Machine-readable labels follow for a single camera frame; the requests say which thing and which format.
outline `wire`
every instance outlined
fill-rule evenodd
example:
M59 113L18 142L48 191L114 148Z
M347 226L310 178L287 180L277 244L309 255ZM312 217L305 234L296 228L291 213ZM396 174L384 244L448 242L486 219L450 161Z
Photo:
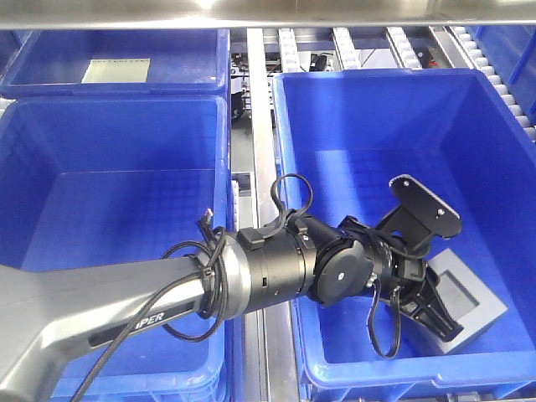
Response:
M363 63L361 63L361 67L364 67L367 62L369 61L370 57L374 54L374 52L376 51L376 49L372 49L372 52L370 52L367 56L367 58L365 59L365 61Z
M400 286L395 287L390 292L390 306L391 306L391 312L393 313L393 320L394 320L394 332L393 332L393 339L391 341L391 347L387 353L384 353L379 346L379 340L376 336L376 327L375 327L375 319L376 319L376 311L378 310L379 305L379 297L382 292L382 282L379 278L376 278L376 280L373 282L374 287L374 298L372 302L372 306L370 307L370 311L368 312L367 317L367 327L368 327L368 337L370 338L370 342L372 343L372 347L374 348L374 351L381 356L382 358L393 358L397 355L397 353L400 350L400 338L402 334L402 320L400 315Z
M274 65L274 66L270 69L270 71L268 72L268 76L271 77L271 76L276 72L276 70L277 70L278 68L279 68L279 70L281 69L281 63Z
M311 184L307 181L306 178L304 178L301 174L297 173L288 173L283 176L278 177L271 185L270 187L270 196L274 204L276 205L277 211L279 213L279 216L277 217L277 225L276 227L269 233L265 234L263 237L264 239L269 239L270 237L274 236L275 234L279 233L286 225L287 221L287 213L285 209L285 205L283 205L283 202L281 201L281 198L279 197L278 193L278 185L286 178L299 178L302 180L305 185L307 186L307 191L309 192L309 199L305 203L303 207L298 209L296 212L293 213L293 215L296 218L299 218L302 216L312 205L312 199L313 199L313 191Z
M129 323L127 323L126 327L123 328L119 335L117 335L117 337L110 343L110 345L108 345L108 348L106 348L104 353L97 359L95 364L93 364L93 367L91 368L90 372L85 376L84 380L76 390L75 394L70 399L70 402L79 402L84 397L85 391L87 391L87 389L91 386L93 380L102 370L106 362L110 359L111 355L119 348L123 341L130 335L132 329L134 329L136 324L138 324L140 320L149 313L149 310L151 310L152 306L154 306L162 296L164 296L166 293L168 293L177 286L181 286L186 282L193 281L199 278L199 273L190 274L188 276L185 276L184 278L178 279L170 283L169 285L163 287L160 291L155 293L153 296L151 296L151 298L143 305L143 307L136 313L136 315L129 321Z
M423 251L421 254L408 254L408 253L405 253L402 250L399 250L399 249L393 247L392 245L389 246L389 249L391 250L391 252L393 254L396 254L396 255L399 255L401 257L407 258L408 260L423 260L428 255L428 253L430 252L430 246L429 245L428 245L428 247L426 247L425 251Z
M219 232L219 239L217 240L214 235L214 232L210 230L209 227L204 224L202 220L198 222L198 226L208 246L205 246L202 243L198 242L183 242L171 247L162 256L163 259L169 258L177 250L183 248L181 247L181 245L185 245L187 243L196 243L196 247L199 247L200 245L203 246L199 248L209 257L209 262L205 266L205 269L210 269L211 273L214 275L214 289L210 294L210 298L207 301L205 308L199 313L199 315L201 316L201 318L209 318L212 317L214 313L216 313L216 321L214 322L212 327L210 327L209 330L202 335L188 335L186 333L177 331L169 324L163 325L164 330L171 336L182 341L195 343L204 341L218 330L219 326L224 321L224 311L227 307L227 303L229 300L227 272L225 270L224 261L221 256L222 251L225 247L225 236L227 232L224 228L218 227L216 231Z

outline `blue storage tote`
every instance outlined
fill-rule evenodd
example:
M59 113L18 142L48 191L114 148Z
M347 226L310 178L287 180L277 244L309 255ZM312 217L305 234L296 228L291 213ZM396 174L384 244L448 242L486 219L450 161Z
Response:
M274 80L283 173L315 192L312 214L338 225L351 214L376 225L398 200L389 180L408 173L463 221L430 258L452 249L508 305L484 334L450 356L378 357L366 322L370 297L321 308L295 303L302 386L314 401L397 400L480 391L502 398L536 380L536 151L486 77L475 70L360 70ZM297 181L287 203L307 199ZM393 324L379 309L387 348Z
M195 221L228 204L228 108L200 96L34 97L0 120L0 263L45 271L158 259L200 240ZM206 331L197 316L174 325ZM69 400L98 356L69 363L53 401ZM186 343L161 328L127 339L87 401L228 398L224 329Z
M536 25L477 26L467 31L536 124Z
M0 31L0 73L20 48L18 31Z
M226 29L34 31L0 79L0 93L9 99L96 91L227 96L229 47ZM136 59L138 67L130 63ZM147 68L143 59L150 59L146 79L141 71L135 76L142 82L113 82ZM100 71L102 82L82 84L92 60L111 61Z

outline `stainless steel bar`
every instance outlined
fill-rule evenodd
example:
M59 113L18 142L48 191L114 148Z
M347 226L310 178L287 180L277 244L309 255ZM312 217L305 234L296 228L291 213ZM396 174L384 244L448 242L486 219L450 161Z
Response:
M455 37L445 27L430 27L430 34L445 55L450 67L474 69L475 65Z
M0 27L202 28L531 23L536 0L2 0Z
M276 158L262 29L248 29L247 39L257 224L262 226L276 217L270 197L270 186L276 179ZM247 338L244 375L249 382L244 400L298 401L290 303L248 314L244 330Z

